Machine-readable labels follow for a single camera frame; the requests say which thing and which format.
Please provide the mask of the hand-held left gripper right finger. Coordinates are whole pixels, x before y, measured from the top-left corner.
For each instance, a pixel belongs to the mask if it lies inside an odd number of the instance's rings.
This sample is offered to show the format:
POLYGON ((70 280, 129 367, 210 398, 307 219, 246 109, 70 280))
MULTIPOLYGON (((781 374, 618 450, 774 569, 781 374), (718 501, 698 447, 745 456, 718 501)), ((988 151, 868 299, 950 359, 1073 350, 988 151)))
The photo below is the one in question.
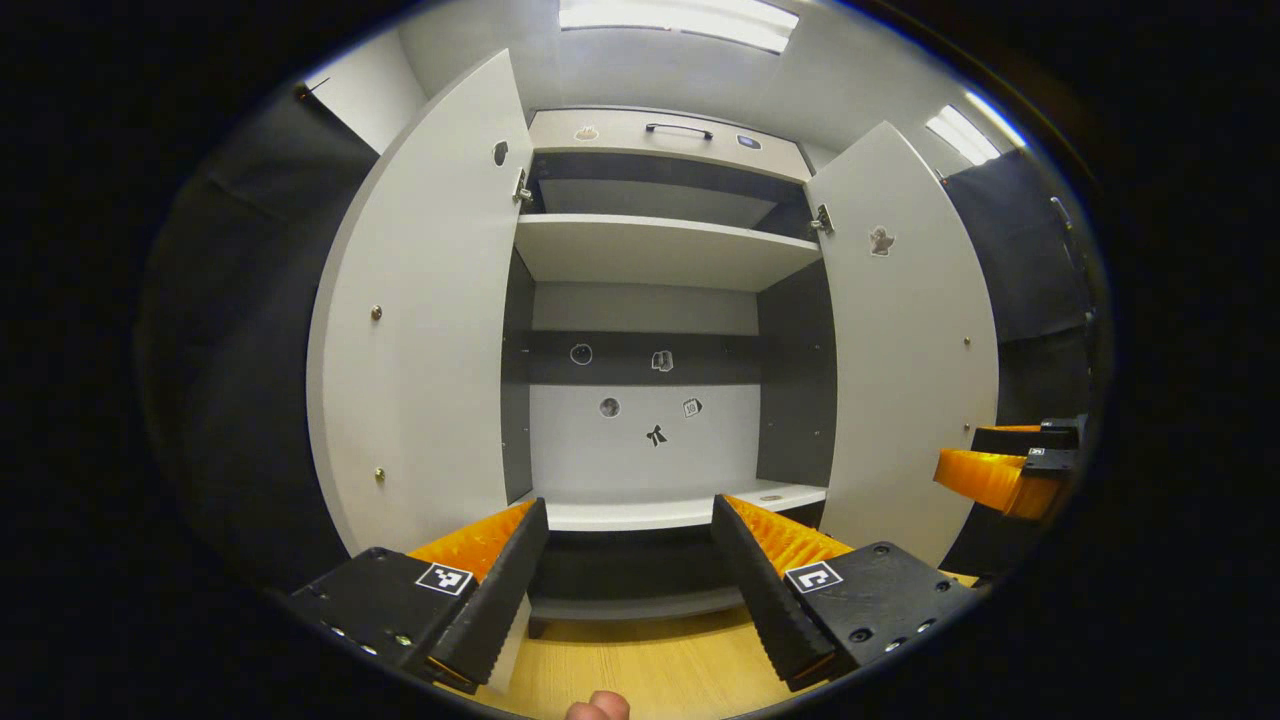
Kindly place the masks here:
POLYGON ((854 548, 730 495, 713 500, 710 536, 791 691, 897 657, 984 598, 888 541, 854 548))

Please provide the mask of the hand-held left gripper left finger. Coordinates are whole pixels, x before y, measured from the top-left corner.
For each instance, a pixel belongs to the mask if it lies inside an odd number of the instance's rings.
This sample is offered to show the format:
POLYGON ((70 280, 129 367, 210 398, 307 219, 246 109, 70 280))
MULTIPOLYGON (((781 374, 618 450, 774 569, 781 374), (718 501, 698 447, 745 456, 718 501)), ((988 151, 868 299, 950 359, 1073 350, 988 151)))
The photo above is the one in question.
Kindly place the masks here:
POLYGON ((371 547, 285 597, 384 669, 472 694, 490 682, 550 536, 516 503, 411 553, 371 547))

